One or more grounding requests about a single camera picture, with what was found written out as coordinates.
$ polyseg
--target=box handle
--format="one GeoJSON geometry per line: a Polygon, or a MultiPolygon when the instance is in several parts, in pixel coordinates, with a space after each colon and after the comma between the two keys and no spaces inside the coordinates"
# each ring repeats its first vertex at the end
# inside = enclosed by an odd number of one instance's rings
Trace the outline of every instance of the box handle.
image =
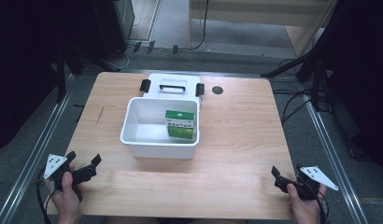
{"type": "Polygon", "coordinates": [[[195,96],[204,95],[206,85],[204,83],[197,83],[195,85],[195,96]]]}
{"type": "Polygon", "coordinates": [[[184,91],[186,90],[186,87],[182,87],[182,86],[160,85],[160,89],[163,89],[163,88],[182,89],[184,91]]]}
{"type": "Polygon", "coordinates": [[[140,91],[149,92],[151,81],[149,79],[143,79],[141,83],[140,91]]]}

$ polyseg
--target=wooden table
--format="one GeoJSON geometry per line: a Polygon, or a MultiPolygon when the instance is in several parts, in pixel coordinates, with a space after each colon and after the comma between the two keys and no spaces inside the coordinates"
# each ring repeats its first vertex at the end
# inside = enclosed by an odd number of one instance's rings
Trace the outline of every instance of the wooden table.
{"type": "MultiPolygon", "coordinates": [[[[201,77],[206,84],[201,139],[191,160],[138,159],[120,141],[128,101],[147,75],[102,73],[67,152],[77,168],[100,153],[98,175],[84,183],[83,214],[136,217],[290,219],[288,195],[271,168],[294,179],[269,81],[201,77]],[[223,94],[212,92],[223,87],[223,94]]],[[[52,203],[49,213],[56,213],[52,203]]]]}

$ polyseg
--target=box lid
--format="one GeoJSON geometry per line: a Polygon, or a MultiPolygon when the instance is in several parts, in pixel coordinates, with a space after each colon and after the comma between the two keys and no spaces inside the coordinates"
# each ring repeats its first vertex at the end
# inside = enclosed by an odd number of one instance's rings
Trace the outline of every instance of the box lid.
{"type": "Polygon", "coordinates": [[[196,96],[199,77],[152,73],[149,75],[149,80],[151,81],[149,92],[145,92],[143,97],[192,100],[200,104],[200,97],[196,96]]]}

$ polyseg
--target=black latch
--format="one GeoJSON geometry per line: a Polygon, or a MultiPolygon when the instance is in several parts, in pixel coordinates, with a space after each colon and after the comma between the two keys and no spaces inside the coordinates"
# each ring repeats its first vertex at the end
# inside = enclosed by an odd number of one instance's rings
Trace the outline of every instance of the black latch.
{"type": "Polygon", "coordinates": [[[197,83],[195,86],[195,96],[204,95],[206,85],[204,83],[197,83]]]}
{"type": "Polygon", "coordinates": [[[149,92],[151,81],[149,79],[143,79],[141,83],[140,91],[149,92]]]}

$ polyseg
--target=hand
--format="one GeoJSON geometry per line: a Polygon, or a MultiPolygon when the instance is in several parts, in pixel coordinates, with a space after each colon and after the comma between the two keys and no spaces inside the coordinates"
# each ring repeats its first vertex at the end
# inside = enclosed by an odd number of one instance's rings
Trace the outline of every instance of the hand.
{"type": "MultiPolygon", "coordinates": [[[[319,206],[317,201],[302,201],[297,194],[296,187],[293,184],[287,186],[290,195],[289,207],[293,212],[293,222],[295,224],[314,224],[317,223],[319,215],[319,206]]],[[[326,193],[326,186],[320,185],[319,192],[322,195],[326,193]]]]}
{"type": "MultiPolygon", "coordinates": [[[[50,181],[47,179],[46,187],[50,190],[50,181]]],[[[58,211],[58,223],[76,224],[81,219],[80,202],[77,194],[72,190],[73,176],[65,172],[62,180],[63,191],[55,190],[51,199],[58,211]]]]}

